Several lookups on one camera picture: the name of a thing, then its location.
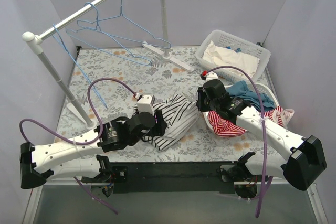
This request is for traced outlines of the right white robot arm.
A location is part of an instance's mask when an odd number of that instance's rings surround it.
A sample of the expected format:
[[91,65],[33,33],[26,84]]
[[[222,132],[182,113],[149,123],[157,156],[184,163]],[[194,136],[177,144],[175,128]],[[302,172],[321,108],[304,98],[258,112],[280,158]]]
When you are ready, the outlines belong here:
[[259,138],[265,137],[267,145],[274,148],[281,159],[275,161],[256,154],[243,155],[226,174],[248,181],[255,175],[285,179],[298,190],[307,190],[327,168],[321,141],[310,136],[305,138],[284,127],[262,118],[248,101],[231,98],[218,79],[206,81],[197,89],[197,107],[201,112],[216,112],[221,119],[233,123]]

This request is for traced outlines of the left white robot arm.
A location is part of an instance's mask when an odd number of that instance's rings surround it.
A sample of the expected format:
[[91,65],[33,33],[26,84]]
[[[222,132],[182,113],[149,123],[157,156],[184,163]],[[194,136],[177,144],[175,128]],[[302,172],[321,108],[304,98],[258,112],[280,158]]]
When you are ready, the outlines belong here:
[[151,141],[167,129],[161,110],[119,117],[69,142],[20,146],[20,186],[33,189],[47,181],[65,177],[88,177],[94,182],[112,180],[115,169],[105,153],[123,150],[138,141]]

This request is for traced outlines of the black white striped tank top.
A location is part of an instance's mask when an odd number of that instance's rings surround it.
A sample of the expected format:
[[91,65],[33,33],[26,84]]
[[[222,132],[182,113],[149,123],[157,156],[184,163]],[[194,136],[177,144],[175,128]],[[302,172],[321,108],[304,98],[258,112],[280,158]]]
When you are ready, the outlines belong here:
[[153,107],[162,111],[167,128],[163,136],[145,136],[144,140],[159,151],[166,150],[183,138],[200,115],[196,102],[182,94],[174,94],[163,102],[156,102]]

